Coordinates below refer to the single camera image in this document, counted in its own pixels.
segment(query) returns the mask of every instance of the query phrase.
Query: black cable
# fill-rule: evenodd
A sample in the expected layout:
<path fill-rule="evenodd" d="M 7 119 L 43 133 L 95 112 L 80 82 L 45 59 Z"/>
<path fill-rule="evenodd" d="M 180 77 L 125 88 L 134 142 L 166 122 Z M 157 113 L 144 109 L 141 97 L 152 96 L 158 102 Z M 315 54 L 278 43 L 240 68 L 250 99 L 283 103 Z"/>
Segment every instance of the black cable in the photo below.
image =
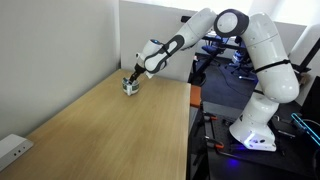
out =
<path fill-rule="evenodd" d="M 320 124 L 319 124 L 319 123 L 317 123 L 317 122 L 315 122 L 315 121 L 312 121 L 312 120 L 310 120 L 310 119 L 303 119 L 303 122 L 311 122 L 311 123 L 317 125 L 318 127 L 320 127 Z"/>
<path fill-rule="evenodd" d="M 224 78 L 224 81 L 226 82 L 227 86 L 228 86 L 230 89 L 234 90 L 235 92 L 237 92 L 238 94 L 240 94 L 240 95 L 242 95 L 242 96 L 250 97 L 250 96 L 248 96 L 248 95 L 246 95 L 246 94 L 244 94 L 244 93 L 239 92 L 239 91 L 236 90 L 235 88 L 231 87 L 230 84 L 229 84 L 228 81 L 227 81 L 227 78 L 226 78 L 225 74 L 222 72 L 222 70 L 220 69 L 220 67 L 218 67 L 218 69 L 219 69 L 219 71 L 221 72 L 221 74 L 222 74 L 222 76 L 223 76 L 223 78 Z"/>
<path fill-rule="evenodd" d="M 314 153 L 313 153 L 313 157 L 312 157 L 312 168 L 313 168 L 313 173 L 314 176 L 317 180 L 319 180 L 319 176 L 317 174 L 317 154 L 319 152 L 320 149 L 317 149 Z"/>

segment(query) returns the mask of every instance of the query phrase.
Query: blue led light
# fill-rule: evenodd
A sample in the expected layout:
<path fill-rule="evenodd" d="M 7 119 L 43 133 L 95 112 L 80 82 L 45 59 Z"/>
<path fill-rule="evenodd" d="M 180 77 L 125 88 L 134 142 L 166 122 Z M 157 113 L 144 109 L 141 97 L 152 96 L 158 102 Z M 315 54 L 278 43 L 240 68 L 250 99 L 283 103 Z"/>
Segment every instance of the blue led light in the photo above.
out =
<path fill-rule="evenodd" d="M 300 125 L 301 128 L 306 130 L 307 134 L 309 134 L 310 137 L 318 144 L 318 146 L 320 146 L 319 136 L 305 122 L 303 122 L 303 120 L 300 119 L 300 117 L 297 114 L 292 113 L 291 117 Z"/>
<path fill-rule="evenodd" d="M 229 159 L 228 161 L 227 161 L 227 163 L 228 163 L 228 165 L 229 165 L 229 168 L 231 167 L 231 168 L 235 168 L 235 167 L 238 167 L 238 165 L 239 165 L 239 161 L 237 161 L 237 160 L 235 160 L 235 159 Z"/>

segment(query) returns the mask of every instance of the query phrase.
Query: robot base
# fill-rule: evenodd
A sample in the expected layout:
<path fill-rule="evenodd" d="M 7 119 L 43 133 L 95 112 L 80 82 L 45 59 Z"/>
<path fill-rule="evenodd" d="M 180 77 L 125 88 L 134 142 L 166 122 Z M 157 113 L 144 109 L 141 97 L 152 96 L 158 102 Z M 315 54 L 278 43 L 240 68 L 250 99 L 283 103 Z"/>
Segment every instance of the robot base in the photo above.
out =
<path fill-rule="evenodd" d="M 253 127 L 240 120 L 242 115 L 229 128 L 231 135 L 246 148 L 261 151 L 276 151 L 275 136 L 267 125 Z"/>

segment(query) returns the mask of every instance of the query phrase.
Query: black joint ring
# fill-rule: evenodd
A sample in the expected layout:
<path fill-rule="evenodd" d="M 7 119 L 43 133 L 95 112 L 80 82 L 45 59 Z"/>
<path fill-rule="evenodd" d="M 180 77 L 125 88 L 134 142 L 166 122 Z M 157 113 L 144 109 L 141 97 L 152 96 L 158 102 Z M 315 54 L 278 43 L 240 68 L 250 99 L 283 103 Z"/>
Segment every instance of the black joint ring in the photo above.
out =
<path fill-rule="evenodd" d="M 274 67 L 274 66 L 279 66 L 279 65 L 282 65 L 282 64 L 289 64 L 289 63 L 290 63 L 290 60 L 284 59 L 284 60 L 279 61 L 279 62 L 275 62 L 275 63 L 272 63 L 272 64 L 268 64 L 266 66 L 262 66 L 261 68 L 256 69 L 254 72 L 258 73 L 260 71 L 263 71 L 265 69 L 268 69 L 268 68 L 271 68 L 271 67 Z"/>
<path fill-rule="evenodd" d="M 253 92 L 258 93 L 258 94 L 261 94 L 261 95 L 264 95 L 262 91 L 257 90 L 257 89 L 253 90 Z"/>
<path fill-rule="evenodd" d="M 171 57 L 171 54 L 168 52 L 168 49 L 167 49 L 164 45 L 161 47 L 161 49 L 163 49 L 164 52 L 165 52 L 169 57 Z"/>

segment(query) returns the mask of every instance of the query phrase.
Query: white wall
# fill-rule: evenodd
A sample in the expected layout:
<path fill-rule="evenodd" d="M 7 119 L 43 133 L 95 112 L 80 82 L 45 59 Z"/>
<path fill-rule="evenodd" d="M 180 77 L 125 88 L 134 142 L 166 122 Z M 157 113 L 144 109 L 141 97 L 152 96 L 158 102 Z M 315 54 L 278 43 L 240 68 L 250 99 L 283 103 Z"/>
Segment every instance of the white wall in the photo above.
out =
<path fill-rule="evenodd" d="M 157 5 L 120 1 L 121 68 L 134 70 L 135 54 L 141 52 L 150 39 L 168 42 L 183 26 L 181 16 L 195 12 Z M 188 80 L 195 48 L 178 51 L 170 58 L 169 66 L 157 76 L 186 82 Z"/>
<path fill-rule="evenodd" d="M 272 18 L 278 22 L 309 25 L 319 11 L 319 0 L 279 0 Z"/>
<path fill-rule="evenodd" d="M 117 7 L 0 1 L 0 139 L 27 135 L 116 70 Z"/>
<path fill-rule="evenodd" d="M 249 12 L 249 16 L 264 12 L 271 16 L 275 7 L 278 5 L 279 0 L 253 0 Z"/>
<path fill-rule="evenodd" d="M 274 23 L 281 37 L 284 50 L 288 55 L 291 52 L 294 45 L 297 43 L 303 31 L 306 29 L 306 26 L 283 22 Z"/>
<path fill-rule="evenodd" d="M 225 9 L 237 9 L 247 13 L 253 1 L 260 0 L 126 0 L 145 4 L 173 7 L 177 9 L 199 11 L 203 8 L 211 8 L 215 13 L 220 13 Z"/>

